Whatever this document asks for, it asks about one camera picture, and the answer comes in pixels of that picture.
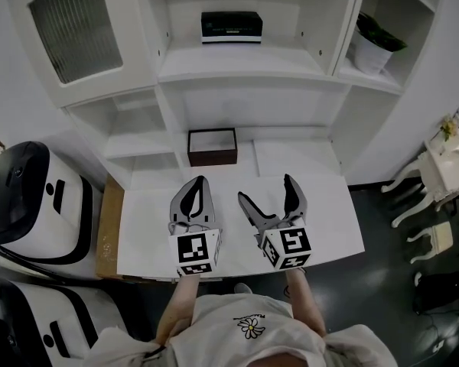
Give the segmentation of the small flower bouquet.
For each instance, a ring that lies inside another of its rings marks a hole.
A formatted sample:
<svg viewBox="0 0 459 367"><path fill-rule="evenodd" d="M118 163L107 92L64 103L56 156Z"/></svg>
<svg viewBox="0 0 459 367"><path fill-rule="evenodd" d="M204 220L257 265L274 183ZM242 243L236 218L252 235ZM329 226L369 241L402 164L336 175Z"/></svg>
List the small flower bouquet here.
<svg viewBox="0 0 459 367"><path fill-rule="evenodd" d="M440 132L445 141L450 140L457 135L459 126L459 117L457 115L446 115L440 124Z"/></svg>

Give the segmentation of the person's left forearm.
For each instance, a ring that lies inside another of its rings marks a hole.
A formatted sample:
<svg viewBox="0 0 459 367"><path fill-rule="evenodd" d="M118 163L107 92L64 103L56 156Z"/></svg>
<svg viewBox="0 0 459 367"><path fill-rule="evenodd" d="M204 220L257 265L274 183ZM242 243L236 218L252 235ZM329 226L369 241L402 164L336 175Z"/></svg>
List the person's left forearm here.
<svg viewBox="0 0 459 367"><path fill-rule="evenodd" d="M171 337L187 329L192 321L197 299L199 275L182 277L161 315L155 342L164 346Z"/></svg>

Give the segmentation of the green and white packaged bag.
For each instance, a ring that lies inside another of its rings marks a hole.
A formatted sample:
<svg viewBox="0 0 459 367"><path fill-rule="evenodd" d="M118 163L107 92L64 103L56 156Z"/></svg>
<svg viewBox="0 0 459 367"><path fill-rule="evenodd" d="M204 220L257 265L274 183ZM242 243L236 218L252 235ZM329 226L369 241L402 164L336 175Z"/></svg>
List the green and white packaged bag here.
<svg viewBox="0 0 459 367"><path fill-rule="evenodd" d="M200 18L202 44L262 42L263 20L255 11L206 11Z"/></svg>

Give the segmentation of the white and black robot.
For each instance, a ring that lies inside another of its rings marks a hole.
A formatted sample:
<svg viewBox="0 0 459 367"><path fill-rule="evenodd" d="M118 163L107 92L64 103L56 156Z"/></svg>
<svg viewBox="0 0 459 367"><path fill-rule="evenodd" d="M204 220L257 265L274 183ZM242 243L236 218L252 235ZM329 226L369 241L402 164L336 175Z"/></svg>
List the white and black robot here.
<svg viewBox="0 0 459 367"><path fill-rule="evenodd" d="M0 154L0 257L56 276L95 280L103 194L46 145Z"/></svg>
<svg viewBox="0 0 459 367"><path fill-rule="evenodd" d="M105 328L126 324L100 289L0 278L0 367L81 367Z"/></svg>

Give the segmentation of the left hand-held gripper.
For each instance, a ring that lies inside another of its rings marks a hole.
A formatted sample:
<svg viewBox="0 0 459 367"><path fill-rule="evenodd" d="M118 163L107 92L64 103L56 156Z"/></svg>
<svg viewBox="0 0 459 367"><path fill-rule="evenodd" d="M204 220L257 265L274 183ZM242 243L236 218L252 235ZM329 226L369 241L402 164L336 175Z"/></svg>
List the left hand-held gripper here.
<svg viewBox="0 0 459 367"><path fill-rule="evenodd" d="M168 242L180 276L214 272L222 245L221 229L184 222L215 222L213 200L207 178L200 175L187 182L170 204Z"/></svg>

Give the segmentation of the brown open box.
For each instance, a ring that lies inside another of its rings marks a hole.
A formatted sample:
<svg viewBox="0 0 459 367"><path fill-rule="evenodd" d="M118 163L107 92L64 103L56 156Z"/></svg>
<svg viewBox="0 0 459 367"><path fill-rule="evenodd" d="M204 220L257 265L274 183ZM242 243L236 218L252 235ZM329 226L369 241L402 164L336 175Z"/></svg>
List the brown open box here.
<svg viewBox="0 0 459 367"><path fill-rule="evenodd" d="M236 164L238 144L235 128L190 130L187 156L191 167Z"/></svg>

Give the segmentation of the person's right forearm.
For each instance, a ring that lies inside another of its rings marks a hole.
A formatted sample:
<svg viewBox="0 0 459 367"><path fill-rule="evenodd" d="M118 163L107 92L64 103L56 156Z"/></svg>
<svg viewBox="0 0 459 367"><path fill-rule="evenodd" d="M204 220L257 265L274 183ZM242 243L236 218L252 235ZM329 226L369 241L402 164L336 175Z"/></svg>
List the person's right forearm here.
<svg viewBox="0 0 459 367"><path fill-rule="evenodd" d="M293 316L321 337L327 335L324 318L301 269L285 271Z"/></svg>

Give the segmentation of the brown cardboard box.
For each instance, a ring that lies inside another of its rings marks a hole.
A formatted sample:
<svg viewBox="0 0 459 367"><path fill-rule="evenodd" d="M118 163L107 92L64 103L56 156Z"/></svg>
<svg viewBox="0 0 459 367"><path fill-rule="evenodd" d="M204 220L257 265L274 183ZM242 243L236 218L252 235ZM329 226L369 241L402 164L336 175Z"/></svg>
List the brown cardboard box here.
<svg viewBox="0 0 459 367"><path fill-rule="evenodd" d="M109 174L104 188L96 245L96 274L103 279L123 279L117 273L117 261L124 193Z"/></svg>

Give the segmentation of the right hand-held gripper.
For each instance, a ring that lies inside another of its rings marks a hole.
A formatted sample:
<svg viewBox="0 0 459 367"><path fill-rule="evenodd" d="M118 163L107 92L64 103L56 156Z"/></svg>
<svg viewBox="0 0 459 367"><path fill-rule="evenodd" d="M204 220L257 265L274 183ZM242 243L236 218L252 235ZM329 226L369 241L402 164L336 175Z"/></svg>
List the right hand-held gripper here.
<svg viewBox="0 0 459 367"><path fill-rule="evenodd" d="M290 175L284 176L285 203L284 222L289 225L277 226L281 219L276 215L266 215L252 199L239 191L238 203L250 224L263 232L259 248L275 271L303 268L309 261L312 248L305 225L308 202L298 182Z"/></svg>

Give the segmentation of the white cushioned stool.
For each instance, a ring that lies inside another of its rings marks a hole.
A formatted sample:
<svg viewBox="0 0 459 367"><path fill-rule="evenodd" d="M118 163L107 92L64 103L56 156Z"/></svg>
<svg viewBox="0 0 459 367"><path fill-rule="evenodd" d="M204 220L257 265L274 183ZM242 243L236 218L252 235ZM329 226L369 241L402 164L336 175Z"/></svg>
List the white cushioned stool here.
<svg viewBox="0 0 459 367"><path fill-rule="evenodd" d="M414 237L407 238L406 241L415 242L421 237L426 236L429 237L429 242L431 244L430 251L423 255L411 258L409 261L411 265L417 261L426 261L428 259L431 259L436 255L439 255L442 252L447 251L454 244L451 224L449 221L425 228Z"/></svg>

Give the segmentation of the green plant in white pot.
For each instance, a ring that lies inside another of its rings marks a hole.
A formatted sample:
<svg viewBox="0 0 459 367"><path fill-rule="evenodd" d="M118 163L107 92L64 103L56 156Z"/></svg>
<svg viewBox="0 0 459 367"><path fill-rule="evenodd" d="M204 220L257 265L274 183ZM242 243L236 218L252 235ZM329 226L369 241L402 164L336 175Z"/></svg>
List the green plant in white pot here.
<svg viewBox="0 0 459 367"><path fill-rule="evenodd" d="M407 43L382 28L376 19L360 12L356 28L358 41L355 47L354 64L358 70L369 76L380 74L391 56L407 48Z"/></svg>

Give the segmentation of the person's white T-shirt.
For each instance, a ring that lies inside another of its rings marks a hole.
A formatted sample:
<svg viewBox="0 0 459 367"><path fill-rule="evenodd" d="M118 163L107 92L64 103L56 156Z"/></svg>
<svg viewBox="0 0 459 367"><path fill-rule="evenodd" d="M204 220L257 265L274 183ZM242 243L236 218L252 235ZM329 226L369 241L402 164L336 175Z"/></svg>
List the person's white T-shirt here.
<svg viewBox="0 0 459 367"><path fill-rule="evenodd" d="M83 367L248 367L281 354L307 367L398 367L367 326L319 336L293 317L290 304L258 294L197 298L190 326L165 346L104 329Z"/></svg>

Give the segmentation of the white vanity table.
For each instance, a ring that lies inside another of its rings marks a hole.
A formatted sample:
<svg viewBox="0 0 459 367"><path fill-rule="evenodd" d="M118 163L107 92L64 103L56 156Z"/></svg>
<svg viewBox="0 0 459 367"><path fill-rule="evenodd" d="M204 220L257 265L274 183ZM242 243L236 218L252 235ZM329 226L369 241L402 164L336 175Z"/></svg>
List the white vanity table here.
<svg viewBox="0 0 459 367"><path fill-rule="evenodd" d="M438 212L444 204L459 196L459 128L457 135L447 141L434 138L425 142L425 151L404 166L392 183L382 186L381 192L388 193L394 190L412 172L419 172L425 186L424 198L397 216L391 222L393 228L397 228L403 220L431 205L435 205Z"/></svg>

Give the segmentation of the white shelving unit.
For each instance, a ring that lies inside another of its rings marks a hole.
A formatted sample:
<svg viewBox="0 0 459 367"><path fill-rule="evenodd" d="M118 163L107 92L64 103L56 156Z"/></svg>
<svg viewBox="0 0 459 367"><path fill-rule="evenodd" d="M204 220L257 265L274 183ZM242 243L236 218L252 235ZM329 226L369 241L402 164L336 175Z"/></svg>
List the white shelving unit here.
<svg viewBox="0 0 459 367"><path fill-rule="evenodd" d="M7 0L53 106L127 190L189 179L190 130L329 141L348 184L389 180L459 107L459 0ZM262 42L202 44L206 11ZM407 48L354 64L364 12Z"/></svg>

